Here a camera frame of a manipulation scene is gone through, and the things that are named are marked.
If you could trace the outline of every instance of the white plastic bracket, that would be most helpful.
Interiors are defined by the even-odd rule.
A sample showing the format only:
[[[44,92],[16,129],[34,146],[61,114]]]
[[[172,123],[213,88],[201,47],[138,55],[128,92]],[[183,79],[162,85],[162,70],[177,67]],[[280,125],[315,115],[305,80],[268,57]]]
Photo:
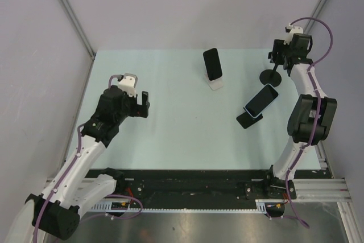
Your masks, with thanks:
[[[123,79],[118,84],[118,88],[122,91],[125,91],[129,97],[136,97],[137,90],[135,87],[137,86],[138,77],[133,74],[125,73]]]
[[[115,191],[116,180],[109,175],[99,175],[87,187],[76,192],[72,205],[78,205],[78,214],[83,217],[97,202]]]
[[[293,35],[294,34],[303,34],[303,28],[299,27],[299,26],[293,26],[291,24],[289,24],[286,27],[289,31],[289,33],[287,34],[286,39],[284,40],[283,44],[285,45],[289,45],[290,42],[292,41]]]
[[[222,88],[224,86],[224,82],[222,81],[222,77],[216,79],[216,80],[213,80],[213,81],[210,81],[209,80],[209,77],[207,74],[205,74],[205,77],[206,77],[206,81],[207,83],[209,84],[209,86],[211,87],[212,90],[217,90],[219,88]]]

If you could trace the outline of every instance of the phone screen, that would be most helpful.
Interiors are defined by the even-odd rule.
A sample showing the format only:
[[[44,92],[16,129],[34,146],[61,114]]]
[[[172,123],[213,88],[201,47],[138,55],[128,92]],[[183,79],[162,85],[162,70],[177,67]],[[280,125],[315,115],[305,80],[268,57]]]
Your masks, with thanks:
[[[207,75],[210,81],[216,80],[222,76],[222,69],[218,52],[216,48],[204,52],[204,60]]]
[[[245,110],[254,118],[278,97],[278,92],[269,84],[265,85],[245,106]]]

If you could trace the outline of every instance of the cable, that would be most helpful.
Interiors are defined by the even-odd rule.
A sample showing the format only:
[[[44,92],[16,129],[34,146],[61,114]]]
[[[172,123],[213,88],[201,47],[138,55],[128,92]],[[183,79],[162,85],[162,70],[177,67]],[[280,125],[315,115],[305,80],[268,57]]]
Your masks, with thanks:
[[[121,79],[121,77],[122,77],[121,74],[111,75],[111,77],[109,79],[109,85],[108,85],[108,87],[111,88],[111,82],[113,81],[114,78]]]
[[[330,46],[328,48],[328,50],[326,51],[326,53],[321,57],[319,58],[317,61],[313,62],[309,67],[308,67],[308,71],[314,67],[316,64],[318,64],[319,62],[321,62],[322,60],[325,59],[325,57],[330,53],[331,49],[332,49],[332,45],[333,45],[333,41],[334,41],[334,37],[333,37],[333,34],[332,34],[332,31],[330,29],[330,27],[324,22],[322,21],[321,19],[318,19],[318,18],[314,18],[314,17],[302,17],[302,18],[299,18],[295,21],[293,21],[291,23],[291,25],[293,25],[294,23],[298,22],[298,21],[302,21],[302,20],[313,20],[313,21],[316,21],[316,22],[319,22],[321,23],[322,25],[325,26],[325,28],[328,30],[329,32],[329,35],[330,35]]]
[[[82,125],[79,125],[77,127],[77,136],[78,136],[78,146],[77,146],[77,152],[75,154],[75,157],[72,159],[71,163],[69,164],[69,166],[66,168],[66,170],[64,171],[64,173],[62,174],[62,176],[59,178],[58,182],[56,182],[54,188],[49,192],[49,195],[47,197],[47,199],[45,200],[45,202],[43,203],[38,217],[35,221],[35,226],[34,226],[34,232],[33,232],[33,243],[38,243],[38,229],[39,229],[39,224],[40,224],[40,220],[42,219],[42,216],[44,214],[44,211],[46,210],[46,207],[49,203],[49,201],[51,200],[53,194],[55,193],[55,190],[58,189],[59,185],[62,183],[62,181],[64,180],[64,178],[67,176],[69,170],[71,170],[71,168],[73,167],[73,165],[75,165],[76,160],[78,158],[77,154],[80,153],[81,151],[81,127],[84,126],[84,123]]]
[[[286,205],[289,202],[288,196],[286,193],[283,193],[283,197],[284,197],[284,205]]]

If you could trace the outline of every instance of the purple cable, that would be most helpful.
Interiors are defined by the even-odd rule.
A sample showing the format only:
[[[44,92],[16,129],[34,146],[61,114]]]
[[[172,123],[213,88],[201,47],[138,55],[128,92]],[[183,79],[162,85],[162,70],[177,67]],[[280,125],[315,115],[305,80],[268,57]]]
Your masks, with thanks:
[[[78,154],[81,151],[81,127],[83,127],[83,126],[84,126],[84,123],[77,127],[78,146],[77,146],[77,153],[76,154]],[[71,163],[69,164],[67,169],[64,171],[62,176],[59,178],[58,182],[55,184],[53,189],[57,189],[59,187],[59,185],[62,183],[64,178],[67,176],[69,170],[71,170],[72,166],[75,165],[75,162],[76,162],[77,158],[78,157],[75,155],[75,157],[72,159]],[[46,207],[47,207],[50,199],[52,198],[52,196],[54,194],[53,189],[50,191],[47,199],[43,203],[43,205],[42,205],[42,207],[41,207],[41,209],[39,211],[38,217],[36,219],[35,226],[34,226],[34,232],[33,232],[33,243],[38,243],[38,229],[39,229],[40,220],[42,219],[44,211],[46,210]]]
[[[112,215],[108,215],[107,213],[96,213],[95,215],[91,215],[85,219],[82,219],[80,221],[80,224],[81,223],[84,223],[88,220],[91,220],[91,219],[95,219],[97,217],[101,217],[101,216],[111,216],[111,218],[115,218],[115,219],[132,219],[136,216],[138,216],[139,214],[142,213],[143,211],[143,204],[142,202],[139,200],[139,199],[136,199],[135,197],[132,197],[132,196],[123,196],[123,195],[108,195],[107,197],[120,197],[122,199],[132,199],[133,201],[137,202],[140,206],[140,209],[139,211],[137,211],[135,214],[131,215],[131,216],[127,216],[127,217],[121,217],[121,216],[112,216]],[[53,243],[57,243],[59,241],[59,238],[57,238]]]
[[[326,58],[326,56],[330,53],[331,49],[332,49],[332,45],[334,43],[334,36],[332,34],[332,31],[330,29],[330,27],[324,22],[322,21],[321,19],[318,19],[318,18],[314,18],[314,17],[302,17],[302,18],[299,18],[295,21],[293,21],[291,24],[293,25],[294,23],[298,22],[298,21],[302,21],[302,20],[313,20],[313,21],[316,21],[316,22],[319,22],[321,23],[322,25],[325,26],[325,28],[328,30],[329,32],[329,35],[330,35],[330,46],[328,48],[328,50],[326,51],[326,53],[321,57],[319,58],[317,61],[313,62],[309,67],[308,67],[308,71],[314,67],[317,63],[321,62],[322,60],[324,60]]]
[[[120,75],[120,74],[112,75],[112,76],[110,77],[110,79],[109,79],[109,85],[108,85],[108,87],[109,87],[109,88],[111,88],[111,82],[113,81],[113,79],[114,79],[114,78],[118,78],[118,79],[119,79],[119,78],[121,78],[121,76],[122,76],[122,75]]]
[[[308,140],[308,143],[303,145],[301,148],[300,148],[300,151],[296,157],[296,159],[294,160],[294,162],[292,163],[292,165],[290,166],[290,168],[288,169],[287,173],[286,173],[286,179],[285,179],[285,183],[286,183],[286,192],[287,192],[287,196],[288,196],[288,200],[289,200],[289,203],[292,207],[292,210],[295,214],[295,216],[282,216],[282,217],[273,217],[273,218],[281,218],[281,219],[296,219],[298,220],[303,227],[309,229],[310,226],[308,225],[308,223],[306,221],[304,221],[297,213],[297,210],[292,202],[292,198],[291,198],[291,194],[290,194],[290,191],[289,191],[289,186],[288,186],[288,178],[289,178],[289,174],[291,173],[291,170],[293,168],[295,168],[295,166],[297,165],[298,161],[300,160],[302,154],[303,154],[303,151],[306,147],[310,146],[312,144],[312,141],[313,141],[313,137],[315,136],[315,132],[316,132],[316,127],[317,127],[317,122],[319,120],[319,116],[320,116],[320,109],[321,109],[321,96],[320,96],[320,92],[317,90],[317,84],[310,72],[311,68],[314,67],[317,63],[319,63],[320,61],[322,61],[331,51],[332,49],[332,45],[333,45],[333,34],[332,34],[332,31],[330,29],[330,27],[325,23],[323,22],[322,20],[320,19],[317,19],[317,18],[313,18],[313,17],[302,17],[302,18],[299,18],[295,21],[293,21],[291,24],[293,25],[294,23],[298,22],[298,21],[301,21],[301,20],[313,20],[313,21],[317,21],[319,23],[321,23],[322,25],[325,26],[325,28],[328,30],[329,34],[330,34],[330,46],[328,48],[328,50],[326,51],[326,53],[321,57],[319,58],[317,61],[313,62],[308,68],[307,68],[307,74],[308,74],[308,77],[312,83],[312,86],[313,86],[313,89],[315,91],[315,94],[317,96],[317,108],[316,108],[316,114],[315,114],[315,118],[313,120],[313,126],[312,126],[312,131],[311,131],[311,134],[309,136],[309,140]]]

